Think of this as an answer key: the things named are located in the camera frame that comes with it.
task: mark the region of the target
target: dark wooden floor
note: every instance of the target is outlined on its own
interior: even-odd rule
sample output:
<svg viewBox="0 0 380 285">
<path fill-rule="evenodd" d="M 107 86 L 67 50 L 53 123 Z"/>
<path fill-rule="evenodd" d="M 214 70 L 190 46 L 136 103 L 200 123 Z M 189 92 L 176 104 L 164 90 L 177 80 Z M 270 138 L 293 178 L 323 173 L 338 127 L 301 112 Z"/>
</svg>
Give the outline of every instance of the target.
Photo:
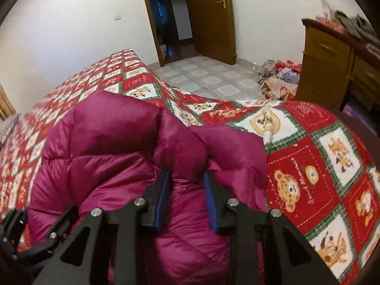
<svg viewBox="0 0 380 285">
<path fill-rule="evenodd" d="M 169 45 L 167 47 L 168 56 L 165 60 L 165 64 L 180 61 L 183 59 L 199 56 L 196 52 L 193 39 L 185 39 L 179 41 L 177 44 Z"/>
</svg>

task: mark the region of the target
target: gray floor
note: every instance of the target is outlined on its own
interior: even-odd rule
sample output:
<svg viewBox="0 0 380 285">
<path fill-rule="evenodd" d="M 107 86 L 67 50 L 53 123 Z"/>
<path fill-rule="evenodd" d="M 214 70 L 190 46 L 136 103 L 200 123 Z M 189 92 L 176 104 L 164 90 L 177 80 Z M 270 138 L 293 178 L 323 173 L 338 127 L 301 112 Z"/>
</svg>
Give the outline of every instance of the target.
<svg viewBox="0 0 380 285">
<path fill-rule="evenodd" d="M 198 56 L 156 70 L 159 77 L 181 90 L 222 100 L 263 100 L 255 71 Z"/>
</svg>

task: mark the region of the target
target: bed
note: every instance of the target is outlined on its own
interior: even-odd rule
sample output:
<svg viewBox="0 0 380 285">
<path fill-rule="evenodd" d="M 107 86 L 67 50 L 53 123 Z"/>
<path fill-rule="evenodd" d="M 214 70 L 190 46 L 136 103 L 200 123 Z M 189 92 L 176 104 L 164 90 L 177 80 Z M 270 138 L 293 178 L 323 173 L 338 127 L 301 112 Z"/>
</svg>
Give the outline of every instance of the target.
<svg viewBox="0 0 380 285">
<path fill-rule="evenodd" d="M 368 261 L 380 237 L 380 174 L 358 136 L 335 115 L 303 102 L 192 95 L 161 80 L 131 49 L 70 77 L 20 117 L 0 151 L 3 216 L 28 205 L 50 130 L 96 90 L 167 108 L 188 126 L 226 124 L 262 136 L 267 207 L 285 213 L 342 284 Z M 30 246 L 27 229 L 19 248 Z"/>
</svg>

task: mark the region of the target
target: drawer handle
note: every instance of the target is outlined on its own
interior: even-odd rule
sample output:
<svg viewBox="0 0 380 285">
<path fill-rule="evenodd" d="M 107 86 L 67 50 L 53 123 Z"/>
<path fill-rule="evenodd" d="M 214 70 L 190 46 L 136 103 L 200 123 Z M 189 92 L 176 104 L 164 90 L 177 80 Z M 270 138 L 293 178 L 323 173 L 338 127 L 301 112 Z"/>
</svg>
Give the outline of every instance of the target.
<svg viewBox="0 0 380 285">
<path fill-rule="evenodd" d="M 323 49 L 326 49 L 326 50 L 332 52 L 332 53 L 335 54 L 335 55 L 338 54 L 334 49 L 332 49 L 331 47 L 329 47 L 329 46 L 327 46 L 327 45 L 324 45 L 324 44 L 319 44 L 319 45 L 320 45 Z"/>
<path fill-rule="evenodd" d="M 366 71 L 366 74 L 369 78 L 375 79 L 375 76 L 373 76 L 370 72 Z"/>
</svg>

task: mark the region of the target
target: open door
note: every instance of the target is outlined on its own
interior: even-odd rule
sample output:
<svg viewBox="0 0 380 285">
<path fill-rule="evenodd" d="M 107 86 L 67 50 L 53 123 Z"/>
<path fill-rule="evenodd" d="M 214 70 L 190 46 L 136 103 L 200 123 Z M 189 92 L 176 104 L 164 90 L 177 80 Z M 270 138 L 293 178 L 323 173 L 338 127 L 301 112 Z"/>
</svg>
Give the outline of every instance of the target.
<svg viewBox="0 0 380 285">
<path fill-rule="evenodd" d="M 188 0 L 194 45 L 200 54 L 230 65 L 236 62 L 232 0 Z"/>
</svg>

